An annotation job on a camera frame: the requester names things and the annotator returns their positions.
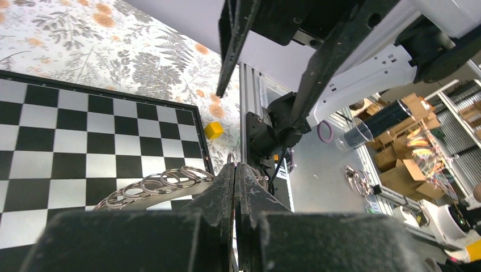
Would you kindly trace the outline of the metal keyring disc with rings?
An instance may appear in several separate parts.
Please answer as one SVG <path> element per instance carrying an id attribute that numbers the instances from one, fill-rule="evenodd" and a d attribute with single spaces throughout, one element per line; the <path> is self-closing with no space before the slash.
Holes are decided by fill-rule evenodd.
<path id="1" fill-rule="evenodd" d="M 215 178 L 214 174 L 193 166 L 168 169 L 115 190 L 93 209 L 146 209 L 162 202 L 200 194 L 214 183 Z"/>

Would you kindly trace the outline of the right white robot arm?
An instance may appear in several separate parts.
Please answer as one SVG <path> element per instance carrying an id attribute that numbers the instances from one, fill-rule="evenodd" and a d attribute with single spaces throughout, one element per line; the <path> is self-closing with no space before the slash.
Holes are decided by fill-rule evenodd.
<path id="1" fill-rule="evenodd" d="M 315 53 L 298 91 L 262 121 L 258 93 L 242 86 L 242 162 L 268 166 L 333 112 L 376 92 L 444 79 L 480 51 L 479 1 L 225 1 L 218 21 L 223 96 L 250 32 Z"/>

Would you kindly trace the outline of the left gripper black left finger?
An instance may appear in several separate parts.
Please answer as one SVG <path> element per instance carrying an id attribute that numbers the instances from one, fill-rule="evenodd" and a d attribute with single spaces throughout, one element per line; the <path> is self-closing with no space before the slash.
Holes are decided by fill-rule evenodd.
<path id="1" fill-rule="evenodd" d="M 56 215 L 21 271 L 232 271 L 235 165 L 181 210 Z"/>

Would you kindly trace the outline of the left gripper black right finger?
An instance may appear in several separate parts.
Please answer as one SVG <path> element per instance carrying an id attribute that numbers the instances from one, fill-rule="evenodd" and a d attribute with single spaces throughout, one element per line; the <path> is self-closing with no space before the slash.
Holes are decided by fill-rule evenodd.
<path id="1" fill-rule="evenodd" d="M 424 271 L 396 219 L 368 213 L 294 213 L 235 169 L 235 221 L 243 271 Z"/>

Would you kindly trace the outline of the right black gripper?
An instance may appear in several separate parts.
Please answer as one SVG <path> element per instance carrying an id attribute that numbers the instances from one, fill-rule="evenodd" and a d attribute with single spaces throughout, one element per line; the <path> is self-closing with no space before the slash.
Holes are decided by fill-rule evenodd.
<path id="1" fill-rule="evenodd" d="M 383 19 L 398 1 L 225 0 L 218 20 L 221 72 L 216 95 L 222 98 L 250 31 L 286 46 L 303 32 L 324 44 L 302 74 L 289 126 L 302 125 L 329 80 L 373 30 L 369 19 Z"/>

